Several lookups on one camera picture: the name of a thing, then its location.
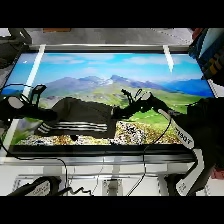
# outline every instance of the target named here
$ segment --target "white tape strip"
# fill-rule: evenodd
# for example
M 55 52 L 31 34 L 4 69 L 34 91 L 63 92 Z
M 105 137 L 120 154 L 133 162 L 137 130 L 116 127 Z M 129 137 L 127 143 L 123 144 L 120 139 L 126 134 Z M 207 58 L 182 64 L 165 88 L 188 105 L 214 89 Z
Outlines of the white tape strip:
M 173 63 L 173 59 L 171 57 L 168 45 L 163 45 L 163 50 L 166 56 L 166 60 L 167 60 L 170 72 L 172 73 L 174 63 Z
M 33 64 L 33 68 L 32 68 L 32 70 L 30 72 L 30 75 L 29 75 L 29 77 L 27 79 L 26 85 L 32 86 L 32 84 L 33 84 L 33 81 L 34 81 L 35 76 L 37 74 L 38 68 L 40 66 L 41 59 L 42 59 L 43 54 L 44 54 L 45 46 L 46 46 L 46 44 L 40 45 L 39 52 L 38 52 L 38 54 L 37 54 L 37 56 L 35 58 L 35 61 L 34 61 L 34 64 Z M 25 87 L 24 88 L 23 94 L 26 97 L 28 97 L 30 89 L 31 89 L 30 87 Z M 19 123 L 19 119 L 14 119 L 12 121 L 12 124 L 11 124 L 9 130 L 7 131 L 5 140 L 3 142 L 3 144 L 4 144 L 6 149 L 9 149 L 9 146 L 10 146 L 10 144 L 12 142 L 12 138 L 13 138 L 13 136 L 15 134 L 15 131 L 16 131 L 18 123 Z M 4 151 L 4 149 L 1 149 L 1 151 L 0 151 L 0 164 L 4 163 L 6 154 L 7 153 Z

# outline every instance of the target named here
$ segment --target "flat screen display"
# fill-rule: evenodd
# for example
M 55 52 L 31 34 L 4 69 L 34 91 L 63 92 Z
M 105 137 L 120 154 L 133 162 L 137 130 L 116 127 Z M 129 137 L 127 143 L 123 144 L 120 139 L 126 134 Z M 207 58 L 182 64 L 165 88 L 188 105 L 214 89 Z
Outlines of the flat screen display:
M 26 84 L 37 53 L 24 53 L 19 58 L 6 85 Z M 213 97 L 196 60 L 187 54 L 140 53 L 44 53 L 32 86 L 45 84 L 39 106 L 52 108 L 64 97 L 84 101 L 117 105 L 128 105 L 128 99 L 121 92 L 126 89 L 135 95 L 139 88 L 150 91 L 172 109 L 186 113 L 186 105 L 200 98 Z M 6 87 L 3 96 L 22 92 L 23 86 Z M 40 137 L 33 135 L 41 121 L 32 118 L 19 120 L 11 145 L 110 145 L 150 144 L 164 131 L 168 121 L 150 110 L 137 112 L 131 118 L 117 122 L 114 139 L 95 139 L 78 136 Z M 159 141 L 162 144 L 179 143 L 172 127 Z

